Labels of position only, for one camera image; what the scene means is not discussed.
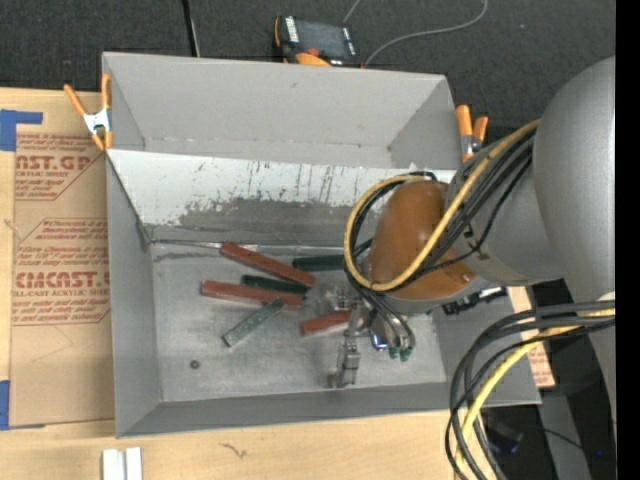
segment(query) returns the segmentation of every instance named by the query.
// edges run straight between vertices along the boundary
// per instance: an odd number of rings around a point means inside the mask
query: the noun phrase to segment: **orange handle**
[[[102,75],[102,108],[111,108],[111,77],[108,73]]]
[[[475,124],[473,125],[473,138],[483,142],[485,135],[487,134],[487,123],[489,122],[489,118],[487,116],[482,116],[476,119]]]
[[[78,98],[78,95],[75,93],[73,88],[69,84],[64,84],[63,89],[64,92],[67,93],[67,96],[69,96],[69,98],[71,99],[71,104],[73,105],[73,108],[76,109],[76,112],[81,116],[84,116],[87,113],[87,110],[84,108],[84,105],[80,101],[80,98]]]
[[[458,129],[460,130],[460,137],[471,135],[471,112],[467,105],[458,105],[456,107],[456,117],[458,119]]]

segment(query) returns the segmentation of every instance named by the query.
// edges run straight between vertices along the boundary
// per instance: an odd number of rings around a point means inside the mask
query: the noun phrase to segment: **wooden surface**
[[[59,112],[48,113],[39,131],[55,131],[70,117],[70,105],[62,91],[0,88],[0,108],[35,110],[39,98],[47,98],[51,108],[52,97]],[[99,105],[97,94],[81,97],[90,112]],[[13,155],[4,155],[0,160],[1,215],[8,215],[7,204],[11,204],[7,188],[13,183],[7,181],[12,176],[13,159]],[[4,228],[3,233],[0,281],[6,285],[11,274]],[[6,293],[0,292],[0,297],[5,297],[0,323],[6,324]],[[0,367],[7,359],[8,339],[7,326],[0,325]],[[140,446],[145,480],[450,479],[444,452],[448,417],[447,411],[438,411],[124,440],[113,437],[113,421],[13,429],[0,432],[0,478],[99,479],[102,450]]]

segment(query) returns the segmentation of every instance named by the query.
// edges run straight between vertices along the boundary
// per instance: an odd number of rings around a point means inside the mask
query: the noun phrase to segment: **black cable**
[[[182,1],[182,12],[184,14],[184,23],[187,27],[187,35],[189,36],[189,49],[192,57],[200,57],[200,46],[198,45],[198,37],[196,36],[196,27],[191,18],[191,7],[189,0]]]
[[[597,302],[579,303],[579,304],[561,304],[556,306],[548,306],[547,308],[544,308],[544,309],[546,309],[545,313],[549,317],[553,318],[554,315],[560,315],[565,317],[567,312],[569,312],[570,310],[591,311],[591,310],[607,309],[607,308],[611,308],[612,306],[615,307],[615,301],[597,301]],[[536,312],[534,310],[529,310],[529,311],[524,311],[522,313],[509,315],[505,318],[498,320],[497,322],[489,326],[487,329],[485,329],[485,331],[483,331],[483,333],[476,339],[476,341],[471,346],[469,351],[462,358],[453,375],[452,386],[451,386],[451,393],[452,393],[451,404],[452,405],[453,405],[453,400],[455,399],[455,394],[457,393],[458,387],[460,384],[461,372],[465,370],[465,373],[466,373],[466,370],[472,367],[473,358],[475,357],[475,355],[477,355],[480,349],[492,343],[496,339],[504,337],[508,334],[512,334],[514,332],[521,332],[523,330],[522,326],[512,327],[511,329],[506,329],[506,330],[504,328],[512,324],[513,322],[517,322],[518,320],[531,318],[532,316],[535,316],[535,314]],[[467,391],[472,390],[474,387],[474,383],[467,382],[467,384],[469,385],[467,387]],[[454,424],[456,425],[457,428],[459,428],[457,415],[453,419],[454,419]]]
[[[426,275],[427,273],[430,273],[442,268],[446,268],[459,261],[462,261],[463,259],[466,259],[469,256],[471,256],[474,252],[476,252],[480,248],[480,246],[486,240],[489,234],[489,230],[491,229],[491,226],[493,225],[493,222],[496,219],[496,216],[498,214],[500,207],[505,203],[506,199],[514,190],[515,186],[520,181],[520,179],[524,175],[529,165],[531,165],[531,158],[532,158],[531,154],[532,154],[531,148],[527,148],[526,151],[521,153],[511,164],[509,164],[505,169],[503,169],[500,172],[500,175],[497,176],[497,179],[494,179],[490,184],[490,186],[486,188],[486,190],[484,189],[484,187],[480,187],[478,188],[478,190],[476,190],[476,192],[469,198],[469,200],[465,202],[463,216],[454,218],[454,220],[449,224],[445,237],[442,238],[440,240],[440,243],[438,244],[438,249],[437,250],[434,249],[432,254],[430,254],[429,257],[425,260],[423,266],[420,269],[418,269],[409,279],[407,279],[405,283],[413,282],[419,277]],[[458,237],[463,233],[464,229],[466,229],[470,225],[471,220],[475,217],[478,211],[480,211],[480,208],[482,208],[482,206],[493,195],[493,193],[499,187],[502,186],[503,182],[506,179],[508,179],[508,177],[511,176],[511,174],[513,174],[513,171],[515,170],[515,168],[518,165],[522,164],[522,162],[525,162],[524,166],[511,180],[511,182],[505,189],[505,192],[503,193],[501,198],[498,200],[498,203],[494,207],[494,210],[490,216],[488,225],[485,227],[485,231],[481,239],[478,241],[479,244],[476,244],[476,246],[465,255],[462,255],[458,258],[454,258],[452,260],[448,260],[446,262],[440,263],[439,265],[436,265],[435,263],[453,246],[453,244],[458,239]],[[498,166],[497,169],[492,174],[495,174],[496,172],[500,171],[500,168],[501,166]]]
[[[592,303],[585,303],[585,304],[563,304],[563,305],[559,305],[559,306],[549,306],[547,314],[548,315],[553,315],[553,314],[561,314],[564,318],[566,318],[566,313],[571,311],[571,310],[575,310],[575,311],[588,311],[588,310],[595,310],[595,309],[606,309],[606,308],[611,308],[611,307],[615,307],[615,301],[603,301],[603,302],[592,302]],[[457,409],[459,409],[459,407],[461,407],[462,403],[464,403],[465,401],[468,401],[468,399],[471,398],[471,394],[473,392],[473,389],[475,389],[475,386],[477,385],[479,379],[482,377],[482,375],[488,370],[488,368],[491,366],[491,364],[493,362],[495,362],[495,359],[493,360],[489,360],[487,361],[487,363],[485,363],[485,365],[481,368],[481,370],[476,374],[475,378],[473,380],[471,380],[468,383],[468,387],[466,387],[466,391],[465,394],[462,396],[462,398],[459,400],[459,403],[455,403],[455,396],[456,393],[458,391],[459,385],[460,385],[460,381],[461,381],[461,372],[463,370],[466,370],[469,368],[469,365],[473,363],[473,358],[475,357],[475,355],[477,355],[477,353],[479,352],[479,350],[481,348],[483,348],[484,346],[492,343],[493,341],[495,341],[496,339],[499,339],[500,337],[502,337],[501,335],[507,335],[507,334],[511,334],[514,332],[520,332],[520,329],[522,329],[522,326],[517,327],[517,326],[512,326],[510,329],[501,329],[502,326],[505,325],[509,325],[511,322],[513,322],[516,319],[522,319],[522,318],[530,318],[531,317],[531,313],[534,313],[533,311],[526,311],[523,313],[519,313],[519,314],[515,314],[515,315],[510,315],[504,319],[499,320],[498,322],[494,323],[492,326],[490,326],[488,329],[486,329],[476,340],[476,342],[472,345],[472,347],[469,349],[469,351],[465,354],[465,356],[463,357],[463,359],[460,361],[458,367],[456,368],[456,371],[454,373],[454,376],[452,378],[452,384],[451,384],[451,395],[450,395],[450,405],[452,407],[452,417],[450,419],[450,425],[447,426],[447,436],[450,433],[450,429],[453,428],[454,433],[456,434],[456,438],[458,439],[459,442],[459,446],[461,451],[463,452],[463,454],[465,453],[465,445],[466,443],[462,442],[463,438],[462,438],[462,431],[460,429],[460,425],[459,425],[459,420],[457,417]],[[575,324],[577,322],[581,322],[584,319],[581,320],[577,320],[577,319],[571,319],[569,318],[568,320],[566,320],[567,322],[571,322],[572,324]],[[578,331],[569,331],[568,333],[562,335],[562,336],[575,336],[575,335],[580,335],[583,334],[585,332],[593,332],[594,330],[598,330],[601,328],[605,328],[608,327],[610,325],[614,325],[615,324],[615,317],[612,318],[604,318],[604,320],[599,319],[598,321],[601,323],[596,323],[593,324],[593,321],[591,319],[587,319],[589,326],[588,327],[582,327],[581,329],[579,329]],[[538,322],[538,328],[542,328],[542,326],[546,326],[546,322]],[[560,325],[559,320],[555,321],[551,326],[555,327],[557,325]],[[533,340],[529,340],[529,342],[535,342],[535,341],[541,341],[545,338],[534,338]],[[511,350],[513,348],[517,348],[518,346],[521,346],[522,344],[525,344],[526,342],[522,342],[519,344],[515,344],[512,345],[510,347],[507,347],[506,349],[504,349],[503,351],[499,352],[497,355],[494,356],[494,358],[499,357],[502,353]],[[472,467],[472,470],[474,470],[473,465],[475,465],[477,467],[477,465],[475,464],[475,462],[473,461],[473,458],[470,456],[470,454],[468,454],[468,456],[465,455],[465,459],[467,460],[467,462],[469,463],[470,467]],[[482,472],[479,471],[479,469],[476,471],[474,470],[474,474],[476,474],[476,476],[478,476],[479,478],[483,478]]]
[[[450,394],[451,417],[449,418],[449,421],[447,423],[447,428],[445,431],[445,451],[447,453],[447,458],[449,459],[451,466],[453,467],[453,469],[456,471],[456,474],[458,474],[460,478],[464,480],[464,479],[467,479],[467,476],[464,475],[464,473],[462,473],[462,471],[456,464],[455,457],[453,456],[453,453],[451,451],[451,446],[449,443],[449,435],[451,433],[451,429],[453,429],[454,434],[456,435],[458,448],[460,449],[469,467],[472,469],[472,471],[474,472],[477,478],[486,479],[486,477],[478,467],[477,463],[473,459],[473,456],[468,448],[468,445],[464,441],[464,437],[462,436],[462,429],[460,427],[460,422],[457,416],[457,412],[460,410],[462,405],[469,399],[469,397],[473,394],[473,390],[477,387],[480,380],[482,379],[484,374],[491,368],[493,363],[495,363],[505,353],[511,350],[515,350],[523,345],[544,341],[545,339],[556,339],[556,338],[567,338],[567,337],[574,338],[576,336],[582,336],[582,335],[589,334],[591,332],[595,332],[598,330],[603,330],[615,325],[615,317],[611,317],[609,320],[610,320],[609,322],[604,322],[604,323],[596,324],[589,327],[581,327],[580,329],[576,329],[576,330],[569,330],[566,333],[559,334],[559,335],[535,337],[530,340],[521,341],[503,348],[502,350],[500,350],[499,352],[491,356],[491,358],[489,358],[489,360],[487,360],[483,364],[483,366],[480,368],[478,373],[471,380],[469,387],[466,389],[463,395],[457,400],[455,398],[455,393],[457,392],[460,379],[459,379],[459,376],[457,376],[457,384],[456,384],[456,375],[454,374],[454,379],[452,379],[452,388],[451,388],[451,394]]]
[[[486,241],[487,237],[489,236],[489,232],[491,231],[491,228],[492,228],[492,226],[493,226],[493,224],[494,224],[494,222],[495,222],[495,220],[496,220],[496,218],[498,216],[498,212],[500,211],[500,208],[502,208],[502,205],[507,201],[507,199],[511,195],[511,192],[513,192],[513,190],[515,189],[516,185],[518,184],[518,182],[520,181],[520,179],[522,178],[522,176],[524,175],[526,170],[529,168],[531,163],[532,163],[532,159],[530,158],[525,163],[525,165],[520,169],[520,171],[518,171],[516,176],[514,176],[513,180],[511,181],[511,183],[509,184],[509,186],[507,187],[505,192],[502,194],[502,196],[500,197],[500,199],[496,203],[493,211],[491,212],[491,215],[489,216],[489,219],[487,221],[487,225],[485,226],[485,229],[482,232],[482,235],[480,236],[480,238],[478,239],[476,244],[468,252],[466,252],[465,254],[461,254],[457,258],[453,258],[451,260],[439,263],[437,265],[425,266],[425,267],[419,269],[416,272],[416,274],[414,274],[414,276],[416,276],[416,278],[417,277],[421,277],[423,275],[430,274],[431,272],[435,272],[436,270],[440,270],[440,269],[449,267],[449,266],[451,266],[451,265],[453,265],[455,263],[458,263],[460,261],[463,261],[463,260],[467,259],[472,254],[474,254],[477,251],[479,251],[480,248],[482,247],[482,245],[484,244],[484,242]]]

